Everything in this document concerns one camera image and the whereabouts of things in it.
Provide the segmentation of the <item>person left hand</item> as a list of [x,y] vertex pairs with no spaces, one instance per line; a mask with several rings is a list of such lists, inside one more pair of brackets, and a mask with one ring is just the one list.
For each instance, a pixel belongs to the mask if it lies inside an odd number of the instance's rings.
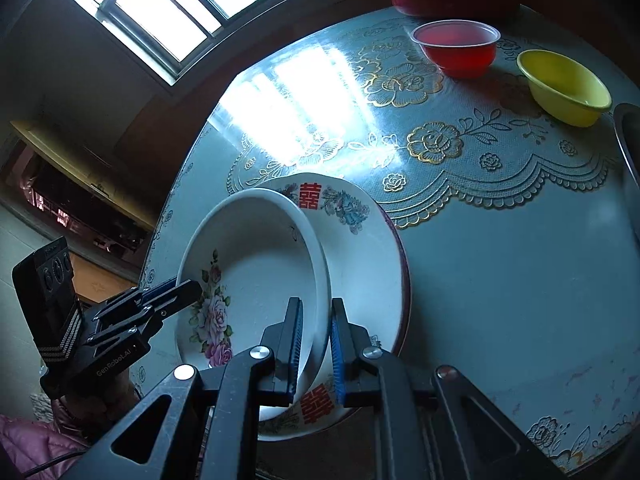
[[60,403],[69,430],[89,444],[100,440],[139,401],[129,368],[103,382],[83,386],[62,396]]

